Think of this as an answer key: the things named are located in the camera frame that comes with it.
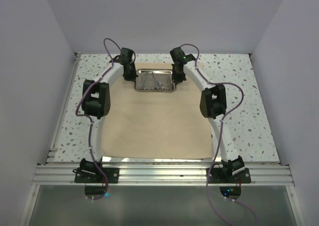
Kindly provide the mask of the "stainless steel instrument tray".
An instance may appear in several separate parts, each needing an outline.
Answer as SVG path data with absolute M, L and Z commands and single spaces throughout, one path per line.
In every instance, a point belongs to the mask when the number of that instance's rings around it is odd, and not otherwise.
M 176 89 L 170 69 L 138 69 L 135 89 L 139 92 L 173 92 Z

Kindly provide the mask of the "steel forceps with rings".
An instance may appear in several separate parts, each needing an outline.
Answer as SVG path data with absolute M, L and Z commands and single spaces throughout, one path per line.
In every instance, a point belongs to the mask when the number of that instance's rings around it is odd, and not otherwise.
M 151 87 L 151 89 L 153 91 L 163 91 L 165 89 L 165 85 L 159 83 L 159 81 L 157 80 L 157 75 L 154 72 L 152 72 L 152 78 L 153 78 L 154 84 Z

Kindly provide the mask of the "beige surgical drape cloth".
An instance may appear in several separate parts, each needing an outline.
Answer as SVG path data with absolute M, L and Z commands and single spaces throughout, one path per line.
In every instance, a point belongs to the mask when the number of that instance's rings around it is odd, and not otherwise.
M 201 159 L 213 156 L 211 126 L 199 109 L 201 91 L 187 77 L 170 93 L 138 92 L 118 78 L 101 128 L 103 156 Z

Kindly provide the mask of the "steel surgical scissors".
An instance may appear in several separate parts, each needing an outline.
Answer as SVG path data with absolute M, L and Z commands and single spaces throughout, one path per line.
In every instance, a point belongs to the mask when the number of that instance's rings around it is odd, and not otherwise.
M 165 90 L 168 92 L 172 91 L 173 86 L 171 81 L 171 74 L 166 74 L 164 83 L 165 83 Z

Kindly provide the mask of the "steel tweezers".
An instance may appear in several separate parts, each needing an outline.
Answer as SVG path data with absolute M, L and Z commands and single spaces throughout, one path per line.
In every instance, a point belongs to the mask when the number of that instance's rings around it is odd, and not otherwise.
M 147 88 L 147 80 L 148 80 L 148 74 L 143 73 L 141 75 L 141 82 L 140 82 L 140 90 L 144 91 Z

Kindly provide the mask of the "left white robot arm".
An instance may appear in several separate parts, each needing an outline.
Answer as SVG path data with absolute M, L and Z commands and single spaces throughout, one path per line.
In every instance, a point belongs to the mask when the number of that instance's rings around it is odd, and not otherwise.
M 108 182 L 108 176 L 103 171 L 102 163 L 94 156 L 97 146 L 92 141 L 93 130 L 105 119 L 111 107 L 110 87 L 119 78 L 124 77 L 127 81 L 135 81 L 137 78 L 135 69 L 136 54 L 132 49 L 122 48 L 120 54 L 112 57 L 107 68 L 93 80 L 85 80 L 83 83 L 83 96 L 76 108 L 77 116 L 87 117 L 90 121 L 88 146 L 92 158 L 92 166 L 85 168 L 87 162 L 82 160 L 80 169 L 86 171 L 86 177 L 96 183 L 99 181 Z

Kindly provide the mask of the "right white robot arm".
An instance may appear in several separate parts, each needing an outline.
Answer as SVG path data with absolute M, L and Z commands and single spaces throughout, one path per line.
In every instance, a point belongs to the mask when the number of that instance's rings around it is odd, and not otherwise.
M 208 170 L 208 175 L 211 177 L 221 177 L 226 182 L 234 182 L 239 178 L 240 173 L 245 170 L 245 165 L 239 151 L 233 143 L 229 130 L 224 126 L 224 120 L 227 115 L 243 103 L 243 90 L 234 83 L 212 82 L 198 65 L 199 55 L 196 57 L 192 54 L 187 55 L 181 47 L 176 47 L 169 53 L 173 60 L 172 81 L 175 84 L 180 84 L 185 81 L 187 77 L 192 79 L 201 91 L 200 112 L 204 118 L 208 119 L 215 135 L 218 137 L 218 144 L 213 161 L 215 161 L 217 155 L 220 154 L 222 166 L 219 168 L 212 166 L 211 169 Z M 226 85 L 238 88 L 241 93 L 240 102 L 229 111 L 227 110 Z

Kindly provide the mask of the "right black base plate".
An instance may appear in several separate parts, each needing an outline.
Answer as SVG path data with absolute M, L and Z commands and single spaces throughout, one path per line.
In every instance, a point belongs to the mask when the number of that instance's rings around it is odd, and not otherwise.
M 239 173 L 227 176 L 223 172 L 222 167 L 218 165 L 217 167 L 214 166 L 211 170 L 206 168 L 206 174 L 208 175 L 209 184 L 250 184 L 252 182 L 249 169 L 246 167 Z

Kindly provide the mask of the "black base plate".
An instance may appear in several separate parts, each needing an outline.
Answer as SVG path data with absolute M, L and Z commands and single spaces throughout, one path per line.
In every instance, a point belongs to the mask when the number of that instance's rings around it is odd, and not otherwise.
M 117 184 L 120 175 L 119 168 L 102 168 L 102 171 L 108 179 L 108 183 Z M 73 169 L 75 173 L 75 183 L 105 183 L 104 176 L 98 171 L 98 173 L 85 171 L 80 168 Z
M 206 168 L 206 174 L 208 175 L 209 184 L 250 184 L 252 182 L 249 169 L 246 167 L 239 173 L 227 176 L 223 172 L 222 167 L 218 165 L 217 167 L 214 166 L 211 170 Z

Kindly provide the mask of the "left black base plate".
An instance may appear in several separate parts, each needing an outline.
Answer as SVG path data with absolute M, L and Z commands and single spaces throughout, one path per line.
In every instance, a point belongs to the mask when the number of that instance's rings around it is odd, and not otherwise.
M 120 175 L 119 168 L 102 168 L 102 171 L 108 179 L 108 183 L 117 184 Z M 98 171 L 98 173 L 85 171 L 80 168 L 73 169 L 75 173 L 75 183 L 105 183 L 104 176 Z

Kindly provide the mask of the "aluminium extrusion rail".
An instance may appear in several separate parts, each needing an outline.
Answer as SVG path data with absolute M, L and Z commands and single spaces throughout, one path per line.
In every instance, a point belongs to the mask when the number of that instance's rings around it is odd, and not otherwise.
M 116 186 L 204 186 L 207 162 L 107 162 L 114 168 Z M 34 185 L 75 185 L 76 164 L 37 166 Z M 247 164 L 246 171 L 236 175 L 232 186 L 292 186 L 294 180 L 288 166 L 279 164 Z

